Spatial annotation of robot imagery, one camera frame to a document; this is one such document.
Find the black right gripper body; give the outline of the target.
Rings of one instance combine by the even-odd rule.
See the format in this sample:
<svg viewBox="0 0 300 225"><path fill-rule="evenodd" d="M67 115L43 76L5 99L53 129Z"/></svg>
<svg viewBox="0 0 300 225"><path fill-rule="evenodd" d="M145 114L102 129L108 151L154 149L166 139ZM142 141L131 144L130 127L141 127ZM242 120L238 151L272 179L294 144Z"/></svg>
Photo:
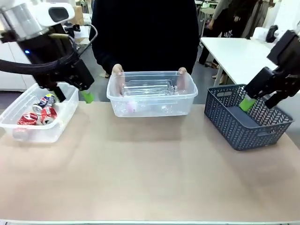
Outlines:
<svg viewBox="0 0 300 225"><path fill-rule="evenodd" d="M267 58L277 65L277 72L300 76L300 37L293 30L287 30Z"/></svg>

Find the person left hand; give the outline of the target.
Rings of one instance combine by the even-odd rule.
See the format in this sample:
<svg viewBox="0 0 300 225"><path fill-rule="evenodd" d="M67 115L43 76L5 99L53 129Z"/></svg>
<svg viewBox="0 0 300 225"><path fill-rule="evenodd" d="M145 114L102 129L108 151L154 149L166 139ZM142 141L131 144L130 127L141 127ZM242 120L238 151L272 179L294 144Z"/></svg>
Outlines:
<svg viewBox="0 0 300 225"><path fill-rule="evenodd" d="M185 67L181 67L178 70L177 87L178 90L185 90L187 88L187 70Z"/></svg>

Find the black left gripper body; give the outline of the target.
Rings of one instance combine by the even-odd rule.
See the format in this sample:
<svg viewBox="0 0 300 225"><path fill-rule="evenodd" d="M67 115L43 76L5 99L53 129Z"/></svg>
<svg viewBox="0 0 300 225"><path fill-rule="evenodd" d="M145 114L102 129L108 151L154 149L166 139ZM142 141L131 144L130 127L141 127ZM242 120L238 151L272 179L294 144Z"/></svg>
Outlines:
<svg viewBox="0 0 300 225"><path fill-rule="evenodd" d="M75 41L61 24L45 34L18 42L32 64L25 72L33 75L38 84L49 88L55 82L67 82L79 90L87 90L94 78L79 56Z"/></svg>

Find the person right hand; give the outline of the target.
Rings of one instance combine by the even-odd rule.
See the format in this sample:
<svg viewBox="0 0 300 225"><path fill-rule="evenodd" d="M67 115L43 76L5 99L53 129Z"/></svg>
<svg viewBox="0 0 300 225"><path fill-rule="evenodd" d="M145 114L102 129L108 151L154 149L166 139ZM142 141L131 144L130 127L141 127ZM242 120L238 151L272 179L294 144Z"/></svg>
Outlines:
<svg viewBox="0 0 300 225"><path fill-rule="evenodd" d="M112 68L112 75L115 76L116 89L121 96L123 96L123 88L126 84L124 70L121 64L115 64Z"/></svg>

